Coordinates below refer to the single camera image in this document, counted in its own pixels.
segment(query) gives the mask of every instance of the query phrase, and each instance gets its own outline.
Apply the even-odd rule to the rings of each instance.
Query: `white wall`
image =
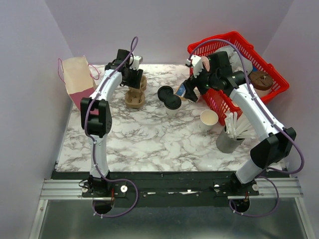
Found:
[[[46,0],[74,55],[105,64],[140,38],[146,63],[184,63],[187,46],[236,30],[262,54],[293,0]]]
[[[295,0],[264,58],[290,83],[290,89],[269,104],[273,113],[286,126],[297,132],[296,142],[306,158],[298,174],[305,194],[305,204],[314,230],[319,237],[319,1]],[[290,169],[300,165],[299,155],[292,150]]]
[[[28,238],[70,100],[57,58],[72,57],[42,0],[1,1],[0,238]]]

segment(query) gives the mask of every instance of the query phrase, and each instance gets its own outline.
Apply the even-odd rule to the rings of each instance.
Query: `pink paper bag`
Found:
[[[96,90],[85,56],[73,57],[62,62],[65,88],[78,109],[82,98]]]

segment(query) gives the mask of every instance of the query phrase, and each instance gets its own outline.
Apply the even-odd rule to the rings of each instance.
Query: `black metal frame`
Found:
[[[132,180],[139,190],[139,200],[136,207],[199,207],[214,206],[228,207],[228,196],[258,195],[252,190],[252,182],[246,188],[234,193],[228,187],[233,171],[212,171],[212,172],[110,172],[110,179]],[[265,172],[267,177],[287,177],[278,172]],[[56,172],[52,173],[51,179],[55,180],[85,180],[89,178],[89,172]],[[111,197],[111,190],[114,188],[114,207],[128,208],[136,198],[133,187],[128,186],[126,193],[122,193],[120,187],[126,183],[112,183],[104,190],[83,193],[83,197]],[[219,191],[214,190],[218,184]],[[181,194],[191,190],[194,193]]]

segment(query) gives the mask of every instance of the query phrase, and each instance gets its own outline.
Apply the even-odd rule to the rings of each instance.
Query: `paper cup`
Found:
[[[218,122],[218,115],[211,110],[203,111],[200,114],[199,128],[201,131],[209,131]]]
[[[177,112],[179,111],[179,109],[177,109],[177,110],[171,110],[171,109],[166,108],[166,107],[165,107],[165,110],[166,110],[166,113],[167,113],[169,116],[174,116],[174,115],[177,114]]]
[[[164,100],[165,110],[169,116],[174,116],[179,111],[181,99],[176,95],[167,96]]]

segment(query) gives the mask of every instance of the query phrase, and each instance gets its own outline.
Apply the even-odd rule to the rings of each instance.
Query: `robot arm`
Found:
[[[291,142],[267,119],[249,93],[248,87],[252,89],[254,97],[278,127],[293,140],[296,138],[296,132],[293,128],[286,129],[275,119],[258,98],[253,86],[246,84],[243,72],[232,72],[226,52],[214,53],[207,58],[209,65],[206,66],[203,64],[203,58],[198,56],[192,56],[191,60],[186,61],[186,65],[193,68],[193,75],[183,83],[186,89],[184,97],[196,101],[197,97],[193,93],[195,87],[201,94],[205,94],[210,88],[222,90],[243,111],[261,141],[250,151],[251,159],[232,175],[232,187],[236,190],[253,181],[270,164],[287,157],[292,147]]]
[[[96,144],[95,150],[93,150],[93,139],[88,137],[91,147],[90,176],[93,178],[98,178],[98,180],[101,178],[101,176],[99,172],[97,172],[95,163],[93,162],[93,153],[95,154],[96,163],[99,165],[101,173],[104,176],[107,176],[109,173],[109,167],[106,159],[106,140],[107,135],[112,127],[112,117],[109,107],[109,102],[112,99],[112,95],[119,85],[138,89],[140,88],[140,82],[143,74],[143,70],[139,70],[139,65],[143,61],[142,57],[140,56],[131,56],[129,63],[125,63],[119,71],[116,71],[111,77],[109,77],[114,69],[116,69],[117,66],[123,62],[128,54],[129,51],[119,49],[117,58],[105,66],[105,75],[98,88],[89,98],[83,98],[81,100],[81,122],[82,128],[84,129],[85,116],[88,106],[92,99],[96,98],[91,111],[98,110],[98,115],[90,112],[87,130],[89,135],[94,138]]]

